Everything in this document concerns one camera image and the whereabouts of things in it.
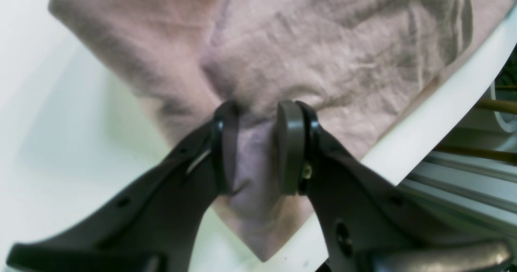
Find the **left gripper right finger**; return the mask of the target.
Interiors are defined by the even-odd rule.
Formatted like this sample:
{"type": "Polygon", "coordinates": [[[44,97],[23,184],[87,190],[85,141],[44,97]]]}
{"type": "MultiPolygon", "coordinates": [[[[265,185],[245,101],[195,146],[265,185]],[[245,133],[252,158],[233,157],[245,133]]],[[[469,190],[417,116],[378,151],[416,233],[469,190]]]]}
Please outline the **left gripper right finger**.
{"type": "Polygon", "coordinates": [[[308,104],[277,104],[280,190],[304,195],[332,272],[502,272],[514,254],[501,237],[457,230],[356,160],[308,104]]]}

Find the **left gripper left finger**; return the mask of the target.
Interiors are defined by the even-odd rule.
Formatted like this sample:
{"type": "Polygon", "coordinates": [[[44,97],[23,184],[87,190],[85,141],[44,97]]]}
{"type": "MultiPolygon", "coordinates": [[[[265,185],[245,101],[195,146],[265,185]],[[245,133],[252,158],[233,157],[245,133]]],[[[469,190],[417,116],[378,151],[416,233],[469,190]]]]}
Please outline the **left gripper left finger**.
{"type": "Polygon", "coordinates": [[[238,110],[222,103],[162,162],[68,230],[12,246],[21,272],[186,272],[205,211],[230,195],[238,110]]]}

